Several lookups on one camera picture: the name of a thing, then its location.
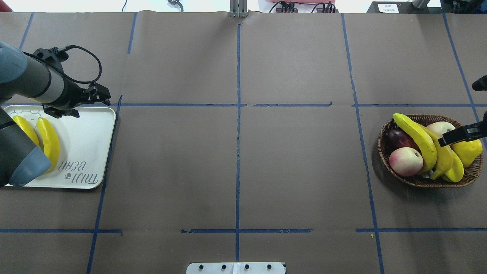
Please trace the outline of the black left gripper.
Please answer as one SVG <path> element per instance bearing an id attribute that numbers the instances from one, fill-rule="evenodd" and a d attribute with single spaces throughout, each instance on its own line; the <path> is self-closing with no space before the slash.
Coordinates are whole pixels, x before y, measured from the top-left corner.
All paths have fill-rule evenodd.
<path id="1" fill-rule="evenodd" d="M 101 103 L 110 106 L 111 94 L 109 89 L 99 83 L 89 84 L 87 89 L 83 89 L 71 80 L 63 80 L 63 91 L 57 99 L 57 108 L 43 107 L 45 114 L 54 118 L 71 116 L 80 118 L 80 113 L 75 107 L 83 104 Z"/>

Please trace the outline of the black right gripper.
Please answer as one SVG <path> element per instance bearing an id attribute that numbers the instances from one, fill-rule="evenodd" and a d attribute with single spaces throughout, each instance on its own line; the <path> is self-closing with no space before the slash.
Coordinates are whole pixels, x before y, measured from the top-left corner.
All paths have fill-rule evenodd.
<path id="1" fill-rule="evenodd" d="M 444 133 L 438 142 L 441 147 L 445 147 L 459 142 L 471 142 L 483 137 L 487 137 L 487 111 L 482 118 L 482 129 L 480 127 L 461 127 Z"/>

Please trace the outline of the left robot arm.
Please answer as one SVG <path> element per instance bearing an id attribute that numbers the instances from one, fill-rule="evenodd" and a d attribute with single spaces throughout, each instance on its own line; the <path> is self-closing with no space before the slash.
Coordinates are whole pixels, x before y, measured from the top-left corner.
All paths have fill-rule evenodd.
<path id="1" fill-rule="evenodd" d="M 42 104 L 45 114 L 62 118 L 80 116 L 77 107 L 102 103 L 109 106 L 111 94 L 98 83 L 102 64 L 95 60 L 99 73 L 94 80 L 81 80 L 68 76 L 62 63 L 68 59 L 68 50 L 80 49 L 78 45 L 37 49 L 33 54 L 23 52 L 4 42 L 1 43 L 1 103 L 15 95 Z M 33 130 L 27 121 L 13 118 L 1 109 L 1 186 L 23 187 L 37 177 L 49 173 L 56 166 L 60 154 L 60 141 L 54 127 L 45 118 L 37 121 Z"/>

